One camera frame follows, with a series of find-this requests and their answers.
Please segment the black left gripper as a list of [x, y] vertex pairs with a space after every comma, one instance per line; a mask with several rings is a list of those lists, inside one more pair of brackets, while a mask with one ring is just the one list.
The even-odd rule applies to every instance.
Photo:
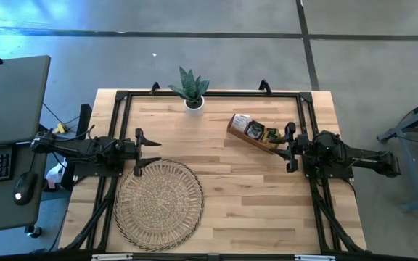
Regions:
[[161, 157], [151, 157], [143, 158], [142, 157], [142, 146], [161, 146], [160, 143], [150, 141], [144, 137], [144, 132], [141, 128], [135, 130], [135, 141], [126, 139], [123, 142], [123, 155], [124, 160], [134, 160], [135, 165], [133, 169], [133, 174], [136, 177], [142, 176], [142, 168], [161, 160]]

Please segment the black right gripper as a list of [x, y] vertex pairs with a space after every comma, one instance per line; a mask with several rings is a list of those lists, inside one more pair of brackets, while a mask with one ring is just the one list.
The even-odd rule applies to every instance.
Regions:
[[285, 144], [286, 149], [271, 149], [271, 151], [279, 155], [283, 160], [287, 160], [287, 172], [293, 173], [298, 170], [299, 164], [296, 160], [296, 155], [303, 155], [304, 150], [309, 144], [308, 136], [306, 134], [300, 134], [294, 138], [296, 132], [296, 124], [294, 122], [288, 122], [285, 126], [285, 135], [283, 137], [276, 138], [271, 141], [272, 144]]

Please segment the wooden tea organizer box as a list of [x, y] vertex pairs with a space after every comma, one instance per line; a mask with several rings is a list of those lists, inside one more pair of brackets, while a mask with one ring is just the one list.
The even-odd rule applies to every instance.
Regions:
[[229, 124], [227, 125], [227, 129], [226, 129], [227, 133], [230, 133], [233, 136], [236, 136], [237, 138], [240, 138], [241, 140], [243, 140], [243, 141], [245, 141], [245, 142], [247, 142], [247, 143], [249, 143], [249, 144], [251, 144], [251, 145], [253, 145], [257, 148], [259, 148], [259, 149], [261, 149], [265, 152], [268, 152], [269, 154], [273, 154], [271, 149], [277, 149], [278, 148], [278, 146], [279, 146], [278, 144], [272, 144], [271, 142], [269, 144], [265, 144], [265, 143], [262, 143], [261, 141], [256, 141], [255, 139], [246, 136], [245, 132], [242, 133], [242, 132], [238, 131], [237, 129], [234, 129], [233, 127], [231, 127], [231, 122], [232, 122], [233, 116], [230, 119]]

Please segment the round woven straw placemat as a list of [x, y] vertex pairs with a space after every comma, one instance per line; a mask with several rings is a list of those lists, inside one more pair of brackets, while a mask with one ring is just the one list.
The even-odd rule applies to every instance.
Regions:
[[200, 179], [185, 164], [162, 159], [129, 173], [115, 195], [114, 218], [121, 236], [144, 251], [172, 249], [192, 237], [202, 220]]

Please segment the white cylindrical plant pot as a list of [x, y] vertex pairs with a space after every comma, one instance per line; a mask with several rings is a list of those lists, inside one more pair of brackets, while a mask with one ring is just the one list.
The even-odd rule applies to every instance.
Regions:
[[200, 97], [200, 102], [197, 103], [199, 107], [192, 108], [189, 106], [189, 103], [187, 100], [184, 101], [184, 106], [186, 109], [186, 113], [190, 117], [200, 117], [204, 113], [205, 108], [205, 98], [203, 96]]

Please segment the green snake plant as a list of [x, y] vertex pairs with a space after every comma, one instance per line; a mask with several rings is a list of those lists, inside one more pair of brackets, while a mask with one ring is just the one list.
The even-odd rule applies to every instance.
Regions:
[[179, 68], [179, 74], [181, 86], [168, 85], [169, 89], [187, 102], [199, 102], [208, 90], [210, 81], [202, 80], [201, 76], [196, 78], [192, 70], [187, 72], [183, 67]]

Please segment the black computer mouse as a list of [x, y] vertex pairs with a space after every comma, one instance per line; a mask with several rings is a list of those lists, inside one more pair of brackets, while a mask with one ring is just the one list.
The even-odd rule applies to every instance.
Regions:
[[34, 195], [38, 176], [34, 172], [25, 172], [16, 180], [13, 189], [13, 200], [16, 205], [28, 204]]

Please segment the black desk caster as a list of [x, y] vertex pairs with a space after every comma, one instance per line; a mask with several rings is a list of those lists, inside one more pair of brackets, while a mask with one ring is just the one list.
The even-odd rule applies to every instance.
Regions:
[[36, 239], [41, 236], [43, 229], [35, 225], [27, 225], [25, 226], [25, 233], [28, 237]]

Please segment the grey office desk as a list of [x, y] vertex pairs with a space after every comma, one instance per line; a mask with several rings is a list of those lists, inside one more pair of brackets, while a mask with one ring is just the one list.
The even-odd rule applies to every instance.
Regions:
[[[5, 59], [0, 65], [0, 146], [14, 147], [12, 178], [0, 182], [0, 230], [35, 225], [41, 202], [46, 155], [36, 154], [30, 142], [40, 130], [41, 110], [51, 58], [47, 55]], [[16, 205], [13, 189], [25, 172], [34, 172], [34, 195]]]

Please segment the black metal table frame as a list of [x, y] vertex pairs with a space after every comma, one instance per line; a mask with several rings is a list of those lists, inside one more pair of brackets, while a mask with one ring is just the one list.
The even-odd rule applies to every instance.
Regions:
[[174, 254], [209, 260], [246, 260], [254, 255], [318, 255], [311, 188], [303, 171], [286, 171], [284, 160], [227, 132], [234, 114], [254, 117], [275, 128], [289, 121], [314, 133], [339, 126], [328, 91], [215, 90], [205, 95], [204, 112], [192, 117], [168, 89], [97, 91], [90, 123], [93, 134], [137, 128], [154, 141], [145, 157], [162, 157], [188, 166], [199, 178], [204, 210], [195, 232], [172, 248]]

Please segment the white table bracket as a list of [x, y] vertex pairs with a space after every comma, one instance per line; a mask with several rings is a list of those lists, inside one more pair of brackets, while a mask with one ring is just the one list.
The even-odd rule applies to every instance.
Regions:
[[130, 261], [132, 259], [132, 253], [93, 254], [91, 256], [91, 261]]
[[336, 261], [336, 258], [319, 254], [296, 254], [295, 261]]

